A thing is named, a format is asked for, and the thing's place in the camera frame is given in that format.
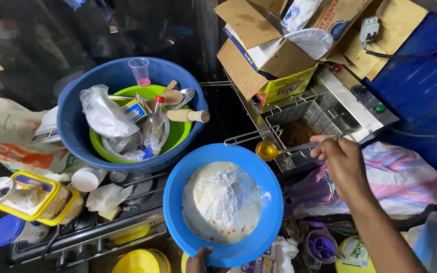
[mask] rolling pin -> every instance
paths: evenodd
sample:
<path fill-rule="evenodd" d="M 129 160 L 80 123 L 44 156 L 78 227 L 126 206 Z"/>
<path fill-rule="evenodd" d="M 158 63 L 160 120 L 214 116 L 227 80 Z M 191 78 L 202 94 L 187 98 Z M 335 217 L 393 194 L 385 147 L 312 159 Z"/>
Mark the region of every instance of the rolling pin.
<path fill-rule="evenodd" d="M 178 109 L 173 111 L 166 111 L 166 116 L 170 121 L 199 121 L 207 123 L 210 120 L 210 114 L 206 110 L 193 111 L 191 109 Z"/>

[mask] red bottle cap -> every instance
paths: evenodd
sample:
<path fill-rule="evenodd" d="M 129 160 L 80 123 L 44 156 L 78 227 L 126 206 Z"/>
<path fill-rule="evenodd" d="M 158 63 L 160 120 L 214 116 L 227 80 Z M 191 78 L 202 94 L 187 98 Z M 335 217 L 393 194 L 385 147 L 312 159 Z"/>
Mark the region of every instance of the red bottle cap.
<path fill-rule="evenodd" d="M 163 102 L 165 102 L 165 97 L 156 96 L 155 101 L 159 102 L 159 103 L 163 103 Z"/>

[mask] human hand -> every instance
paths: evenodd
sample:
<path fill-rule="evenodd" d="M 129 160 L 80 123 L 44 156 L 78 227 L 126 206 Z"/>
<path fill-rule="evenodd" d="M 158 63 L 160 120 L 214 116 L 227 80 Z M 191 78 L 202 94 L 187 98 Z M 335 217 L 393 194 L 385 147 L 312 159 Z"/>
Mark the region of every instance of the human hand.
<path fill-rule="evenodd" d="M 358 198 L 374 198 L 368 185 L 365 162 L 360 146 L 342 138 L 336 142 L 333 135 L 314 135 L 310 141 L 319 146 L 311 151 L 311 157 L 326 160 L 328 173 L 336 185 L 340 198 L 350 205 Z"/>
<path fill-rule="evenodd" d="M 201 247 L 197 254 L 186 261 L 186 273 L 206 273 L 205 257 L 214 251 L 213 247 Z M 228 268 L 214 268 L 214 273 L 226 273 Z"/>

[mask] label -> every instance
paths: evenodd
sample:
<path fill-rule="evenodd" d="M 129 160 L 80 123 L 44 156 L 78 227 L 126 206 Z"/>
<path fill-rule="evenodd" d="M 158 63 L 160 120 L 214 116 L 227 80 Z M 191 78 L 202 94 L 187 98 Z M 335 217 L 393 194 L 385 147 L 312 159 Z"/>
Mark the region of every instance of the label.
<path fill-rule="evenodd" d="M 351 239 L 343 249 L 341 262 L 343 264 L 358 266 L 361 268 L 368 268 L 368 253 L 364 242 L 360 237 Z"/>
<path fill-rule="evenodd" d="M 248 264 L 242 265 L 240 271 L 244 273 L 273 273 L 274 264 L 273 261 L 260 257 Z"/>
<path fill-rule="evenodd" d="M 126 105 L 121 107 L 121 109 L 135 123 L 147 115 L 146 111 L 144 111 L 144 108 L 141 106 L 141 104 L 139 104 L 139 102 L 137 102 L 136 99 L 126 103 Z"/>

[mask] wire basket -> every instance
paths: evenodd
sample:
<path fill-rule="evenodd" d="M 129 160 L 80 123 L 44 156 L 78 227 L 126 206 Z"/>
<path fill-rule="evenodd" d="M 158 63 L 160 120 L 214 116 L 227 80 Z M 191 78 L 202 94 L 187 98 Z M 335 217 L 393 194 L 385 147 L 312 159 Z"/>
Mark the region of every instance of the wire basket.
<path fill-rule="evenodd" d="M 321 109 L 316 101 L 297 103 L 293 107 L 280 109 L 280 112 L 267 116 L 266 123 L 269 126 L 275 126 L 304 119 L 315 134 L 342 134 L 341 130 L 333 123 L 333 120 L 325 113 L 326 109 Z M 289 148 L 284 145 L 280 135 L 275 134 L 275 136 L 279 144 L 282 145 L 281 149 Z M 306 157 L 301 151 L 287 153 L 288 155 L 300 153 Z"/>

